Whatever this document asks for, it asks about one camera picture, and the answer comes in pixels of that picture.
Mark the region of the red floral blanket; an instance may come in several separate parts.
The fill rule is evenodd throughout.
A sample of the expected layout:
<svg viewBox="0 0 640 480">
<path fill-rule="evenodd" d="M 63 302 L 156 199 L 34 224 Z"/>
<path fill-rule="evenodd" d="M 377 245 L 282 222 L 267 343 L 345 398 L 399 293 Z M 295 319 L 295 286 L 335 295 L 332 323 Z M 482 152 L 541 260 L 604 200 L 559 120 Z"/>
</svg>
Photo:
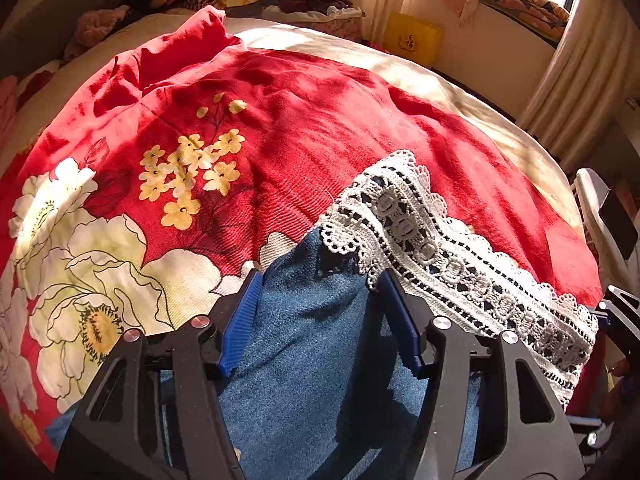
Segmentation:
<svg viewBox="0 0 640 480">
<path fill-rule="evenodd" d="M 245 47 L 215 10 L 116 55 L 2 174 L 2 406 L 53 466 L 58 446 L 47 430 L 67 385 L 45 389 L 38 375 L 55 362 L 39 284 L 89 182 L 104 184 L 99 217 L 144 207 L 152 230 L 179 233 L 200 214 L 182 196 L 204 193 L 254 212 L 265 194 L 292 195 L 314 167 L 314 194 L 294 205 L 314 223 L 371 162 L 399 150 L 454 157 L 471 146 L 516 167 L 463 117 L 362 68 Z"/>
</svg>

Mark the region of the blue denim lace-trimmed pants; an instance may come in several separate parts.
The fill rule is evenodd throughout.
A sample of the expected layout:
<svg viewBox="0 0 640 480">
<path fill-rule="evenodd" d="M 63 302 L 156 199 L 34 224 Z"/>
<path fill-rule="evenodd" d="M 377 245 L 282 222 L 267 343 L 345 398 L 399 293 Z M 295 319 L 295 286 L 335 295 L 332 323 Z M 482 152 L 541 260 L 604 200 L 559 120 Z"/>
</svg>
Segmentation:
<svg viewBox="0 0 640 480">
<path fill-rule="evenodd" d="M 467 332 L 518 335 L 562 406 L 577 408 L 597 341 L 602 288 L 585 241 L 492 148 L 457 156 L 399 150 L 371 162 L 307 223 L 292 194 L 239 212 L 204 193 L 182 232 L 152 230 L 151 211 L 101 218 L 102 181 L 44 259 L 37 311 L 66 384 L 48 427 L 61 445 L 94 376 L 119 341 L 173 332 L 262 274 L 250 340 L 216 390 L 241 479 L 396 479 L 427 390 L 401 362 L 378 278 Z"/>
</svg>

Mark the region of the pink fuzzy garment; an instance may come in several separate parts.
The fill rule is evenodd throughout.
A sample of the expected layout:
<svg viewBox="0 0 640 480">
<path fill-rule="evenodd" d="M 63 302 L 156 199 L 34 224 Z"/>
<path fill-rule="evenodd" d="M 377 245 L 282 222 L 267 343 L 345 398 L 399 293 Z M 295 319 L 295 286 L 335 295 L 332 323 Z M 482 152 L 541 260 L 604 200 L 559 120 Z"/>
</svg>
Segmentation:
<svg viewBox="0 0 640 480">
<path fill-rule="evenodd" d="M 78 58 L 102 42 L 122 22 L 129 11 L 124 4 L 112 10 L 95 10 L 82 14 L 64 51 L 64 60 Z"/>
</svg>

